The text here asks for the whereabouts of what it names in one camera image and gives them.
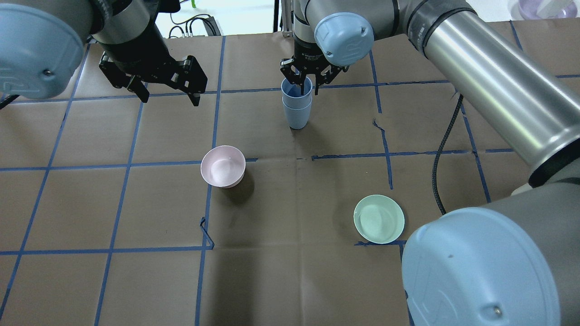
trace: white floor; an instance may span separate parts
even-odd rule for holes
[[[521,20],[517,12],[518,0],[467,0],[485,21]],[[273,0],[195,0],[197,8],[191,7],[191,2],[182,3],[179,13],[173,15],[176,22],[208,13],[215,17],[223,35],[260,34],[272,32],[274,20]],[[164,37],[169,37],[169,30],[173,23],[169,14],[159,14],[157,26]],[[201,21],[193,24],[194,35],[206,35]],[[181,37],[181,32],[174,31],[173,35]]]

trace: green object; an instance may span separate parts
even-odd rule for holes
[[[391,198],[371,195],[363,198],[354,209],[354,225],[368,241],[387,244],[403,232],[405,216]]]

